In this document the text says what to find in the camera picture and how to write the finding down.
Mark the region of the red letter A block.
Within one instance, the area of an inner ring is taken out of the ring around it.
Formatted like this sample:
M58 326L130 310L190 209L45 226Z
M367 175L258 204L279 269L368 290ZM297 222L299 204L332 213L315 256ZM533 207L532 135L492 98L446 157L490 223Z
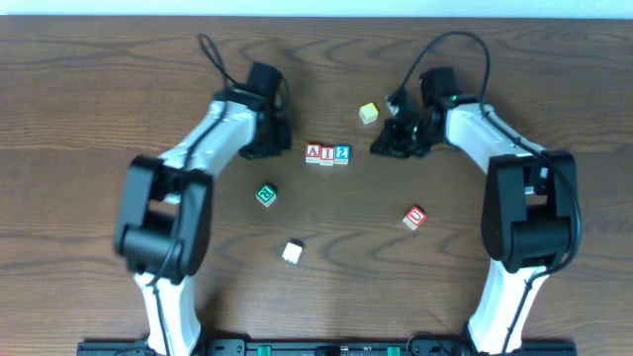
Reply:
M308 143L306 145L305 161L309 164L320 164L320 145Z

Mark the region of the red letter I block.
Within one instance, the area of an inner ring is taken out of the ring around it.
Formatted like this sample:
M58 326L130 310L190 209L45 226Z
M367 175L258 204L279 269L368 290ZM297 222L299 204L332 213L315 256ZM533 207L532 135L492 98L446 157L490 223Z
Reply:
M335 161L335 148L333 146L322 146L319 150L319 164L322 166L333 166Z

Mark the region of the blue number 2 block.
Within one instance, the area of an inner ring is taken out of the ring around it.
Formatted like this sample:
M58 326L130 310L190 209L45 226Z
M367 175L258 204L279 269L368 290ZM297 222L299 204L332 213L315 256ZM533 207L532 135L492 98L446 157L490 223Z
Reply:
M349 145L337 145L334 148L334 163L337 165L347 165L350 160L350 146Z

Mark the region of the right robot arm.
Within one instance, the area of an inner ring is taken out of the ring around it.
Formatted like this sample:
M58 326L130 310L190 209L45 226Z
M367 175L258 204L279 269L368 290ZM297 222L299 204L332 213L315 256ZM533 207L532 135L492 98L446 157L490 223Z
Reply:
M522 328L544 282L565 269L581 240L576 163L515 131L478 96L425 89L416 104L403 89L386 99L391 117L374 154L422 157L447 143L486 175L481 236L491 258L486 285L453 353L510 355L528 346Z

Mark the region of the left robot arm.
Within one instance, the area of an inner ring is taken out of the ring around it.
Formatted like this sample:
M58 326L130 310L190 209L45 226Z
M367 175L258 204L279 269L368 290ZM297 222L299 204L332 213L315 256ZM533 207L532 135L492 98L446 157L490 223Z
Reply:
M198 347L194 277L210 242L214 180L237 154L258 159L288 149L285 109L277 94L224 91L177 145L130 163L114 249L144 300L144 351L190 355Z

